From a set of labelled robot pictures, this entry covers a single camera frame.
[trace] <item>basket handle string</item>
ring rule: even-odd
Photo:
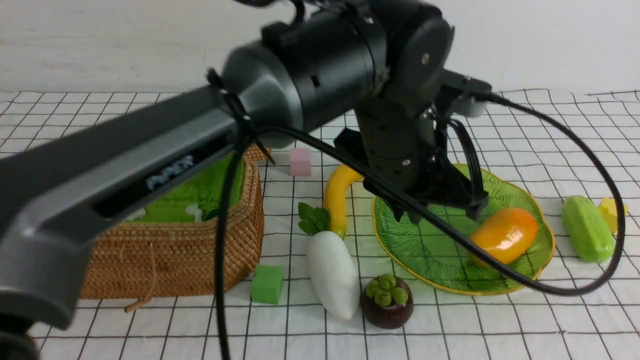
[[[157,282],[157,276],[158,276],[156,271],[156,259],[154,256],[154,244],[152,243],[149,243],[149,254],[151,257],[151,271],[152,271],[152,278],[151,278],[151,283],[149,284],[149,291],[144,297],[138,299],[133,304],[125,306],[124,308],[125,313],[130,313],[131,311],[135,311],[141,308],[142,306],[148,304],[151,301],[151,294],[153,294],[154,289],[156,288],[156,282]]]

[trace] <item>toy mangosteen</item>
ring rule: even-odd
[[[371,280],[360,294],[360,309],[373,325],[397,329],[413,314],[411,289],[396,276],[381,275]]]

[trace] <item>pink cube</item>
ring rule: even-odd
[[[289,154],[291,176],[311,176],[311,150],[291,149]]]

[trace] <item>yellow cube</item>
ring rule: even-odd
[[[626,205],[624,205],[624,207],[625,213],[623,216],[626,216],[628,208]],[[598,210],[600,210],[600,214],[602,214],[605,222],[607,222],[607,226],[609,227],[611,234],[616,234],[616,232],[618,231],[618,215],[616,211],[616,202],[613,199],[605,197],[600,202],[600,205],[598,205]]]

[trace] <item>green cucumber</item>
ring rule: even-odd
[[[593,201],[571,196],[564,201],[562,222],[575,253],[588,263],[601,263],[613,255],[616,240]]]

